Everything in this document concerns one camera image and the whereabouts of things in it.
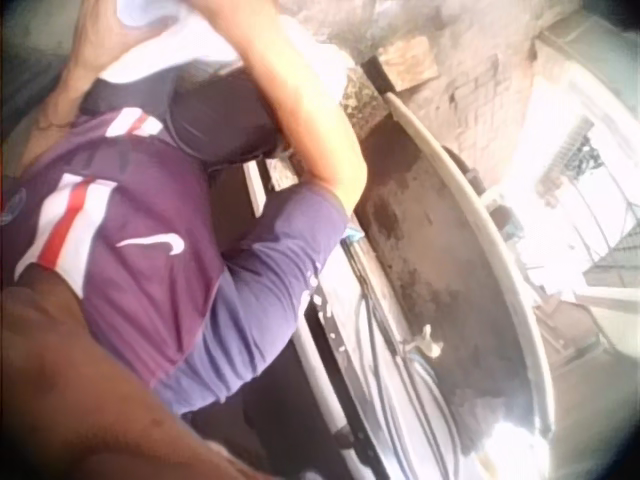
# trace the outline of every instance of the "man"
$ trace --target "man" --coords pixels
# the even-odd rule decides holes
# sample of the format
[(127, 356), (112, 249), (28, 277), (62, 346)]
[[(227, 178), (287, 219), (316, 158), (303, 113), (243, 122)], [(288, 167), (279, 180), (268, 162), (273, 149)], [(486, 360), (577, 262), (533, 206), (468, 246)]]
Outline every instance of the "man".
[[(105, 446), (146, 455), (149, 432), (150, 455), (190, 458), (117, 363), (177, 414), (232, 394), (289, 341), (366, 182), (348, 120), (271, 1), (191, 0), (271, 109), (243, 73), (171, 103), (171, 71), (96, 82), (164, 28), (125, 28), (115, 4), (84, 0), (3, 215), (3, 430), (53, 471)], [(273, 149), (272, 112), (307, 175), (221, 253), (205, 169)], [(175, 452), (164, 437), (180, 437)]]

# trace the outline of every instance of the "nike logo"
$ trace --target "nike logo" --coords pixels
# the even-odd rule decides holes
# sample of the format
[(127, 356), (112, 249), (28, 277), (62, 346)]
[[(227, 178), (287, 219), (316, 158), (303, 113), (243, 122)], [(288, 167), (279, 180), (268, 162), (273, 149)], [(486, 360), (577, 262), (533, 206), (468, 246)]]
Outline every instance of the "nike logo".
[(164, 233), (162, 235), (154, 235), (145, 238), (132, 238), (120, 242), (116, 247), (126, 247), (127, 245), (153, 245), (156, 243), (168, 243), (171, 245), (171, 253), (169, 255), (179, 255), (184, 252), (184, 240), (175, 233)]

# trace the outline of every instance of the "red and white stripe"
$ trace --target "red and white stripe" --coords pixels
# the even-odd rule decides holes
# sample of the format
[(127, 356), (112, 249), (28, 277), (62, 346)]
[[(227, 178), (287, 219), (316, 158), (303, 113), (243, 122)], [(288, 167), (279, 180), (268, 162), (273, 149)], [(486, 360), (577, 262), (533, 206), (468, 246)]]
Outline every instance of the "red and white stripe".
[(83, 297), (91, 243), (116, 184), (65, 173), (42, 204), (35, 241), (18, 262), (15, 278), (31, 263), (57, 271)]
[(147, 115), (140, 108), (125, 108), (107, 129), (106, 137), (120, 137), (122, 135), (138, 135), (150, 137), (162, 130), (162, 123)]

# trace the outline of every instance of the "white towel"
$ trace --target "white towel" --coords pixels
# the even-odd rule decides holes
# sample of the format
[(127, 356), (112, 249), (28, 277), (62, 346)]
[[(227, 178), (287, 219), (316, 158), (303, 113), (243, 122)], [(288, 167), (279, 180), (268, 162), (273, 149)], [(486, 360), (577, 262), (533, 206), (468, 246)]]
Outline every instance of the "white towel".
[[(166, 16), (175, 16), (178, 22), (102, 72), (100, 77), (111, 83), (134, 82), (193, 60), (218, 64), (233, 64), (240, 60), (233, 47), (211, 28), (209, 22), (181, 0), (118, 0), (118, 16), (132, 27), (148, 25)], [(295, 19), (284, 15), (280, 18), (293, 44), (323, 80), (331, 96), (339, 102), (353, 60), (335, 45), (316, 42)]]
[(181, 17), (188, 7), (179, 0), (118, 0), (118, 17), (130, 27), (141, 27), (163, 17)]

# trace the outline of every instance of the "purple shirt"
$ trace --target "purple shirt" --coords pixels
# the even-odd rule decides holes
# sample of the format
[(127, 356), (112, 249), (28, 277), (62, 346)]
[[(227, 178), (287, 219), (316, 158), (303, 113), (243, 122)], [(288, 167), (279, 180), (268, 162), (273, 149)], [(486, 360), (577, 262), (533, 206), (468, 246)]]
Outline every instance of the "purple shirt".
[(161, 138), (105, 138), (116, 115), (78, 125), (23, 176), (4, 273), (56, 270), (94, 338), (174, 412), (192, 411), (284, 348), (347, 216), (330, 192), (299, 184), (220, 253), (200, 165)]

